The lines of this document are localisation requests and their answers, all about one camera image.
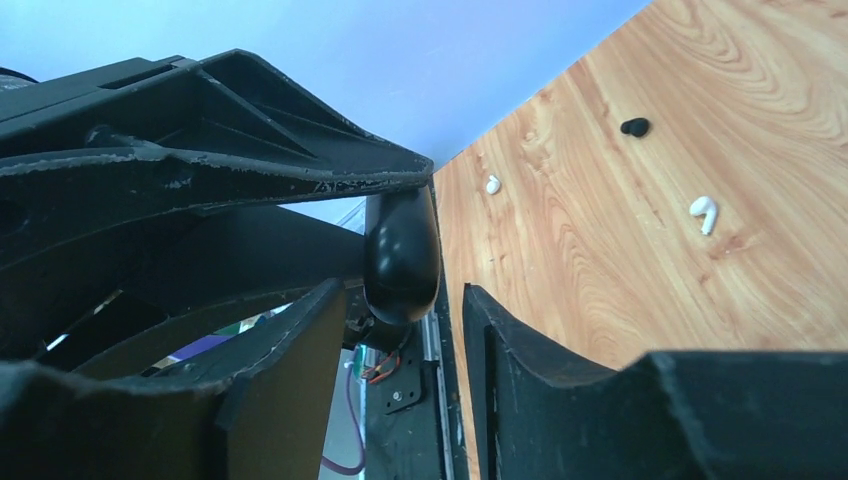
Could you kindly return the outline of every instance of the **wireless earbud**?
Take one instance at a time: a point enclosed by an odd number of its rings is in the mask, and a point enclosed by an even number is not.
[[[716,217],[718,217],[718,205],[710,197],[700,197],[689,207],[689,215],[693,217],[704,215],[704,224],[701,226],[701,233],[709,235],[713,232],[713,228],[715,228]]]

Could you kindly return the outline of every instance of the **white wall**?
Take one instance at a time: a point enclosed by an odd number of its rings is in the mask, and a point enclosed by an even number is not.
[[[0,65],[39,80],[130,57],[262,55],[444,165],[648,0],[0,0]],[[297,209],[331,222],[359,203]]]

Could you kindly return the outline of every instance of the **white earbud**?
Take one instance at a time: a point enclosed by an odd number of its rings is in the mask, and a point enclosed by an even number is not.
[[[489,183],[486,184],[486,191],[489,192],[489,195],[494,195],[498,193],[498,190],[501,189],[501,181],[498,180],[498,177],[494,175],[489,175]]]
[[[689,215],[693,217],[704,215],[704,224],[701,226],[701,233],[709,235],[713,232],[713,228],[715,228],[716,217],[718,217],[718,205],[710,197],[700,197],[689,207]]]

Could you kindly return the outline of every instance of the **wood grain surface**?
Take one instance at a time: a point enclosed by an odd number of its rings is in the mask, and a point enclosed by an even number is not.
[[[619,132],[632,117],[647,136]],[[848,349],[846,129],[848,0],[656,0],[442,169],[474,477],[466,282],[613,368],[651,349]],[[711,236],[688,212],[701,195]]]

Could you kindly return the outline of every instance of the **cable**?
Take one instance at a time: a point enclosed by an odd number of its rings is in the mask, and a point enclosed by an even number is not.
[[[371,375],[371,374],[372,374],[372,373],[374,373],[374,372],[381,372],[381,371],[382,371],[382,369],[383,369],[383,365],[385,365],[385,364],[386,364],[386,362],[388,362],[389,360],[391,360],[391,359],[392,359],[392,357],[395,355],[395,353],[397,353],[397,352],[395,351],[395,352],[390,353],[390,354],[389,354],[388,356],[386,356],[386,358],[384,358],[384,359],[383,359],[383,361],[382,361],[382,362],[380,362],[377,366],[371,367],[371,368],[369,368],[369,369],[365,370],[364,372],[362,372],[362,378],[364,378],[364,379],[366,379],[366,380],[371,380],[370,378],[368,378],[368,376],[369,376],[369,375]]]
[[[359,472],[365,469],[365,443],[362,441],[362,435],[359,433],[359,421],[356,419],[356,412],[353,408],[353,400],[350,399],[350,380],[353,378],[353,365],[350,365],[347,370],[347,380],[345,380],[345,398],[347,399],[347,408],[350,410],[350,418],[353,420],[353,426],[356,430],[356,441],[359,443],[359,464],[355,467],[345,467],[330,460],[325,456],[321,456],[321,466],[338,473],[352,477],[359,475]]]
[[[391,370],[389,370],[388,372],[385,372],[385,373],[383,373],[383,371],[382,371],[382,369],[381,369],[381,370],[380,370],[380,374],[379,374],[379,375],[377,375],[376,377],[372,377],[372,378],[370,378],[370,379],[368,380],[368,384],[369,384],[369,385],[374,385],[374,384],[377,384],[377,383],[382,382],[383,380],[385,380],[386,378],[388,378],[388,377],[389,377],[389,375],[391,375],[391,374],[395,373],[395,370],[397,370],[398,368],[400,368],[400,352],[394,352],[393,354],[394,354],[394,356],[395,356],[395,367],[394,367],[394,368],[392,368]]]

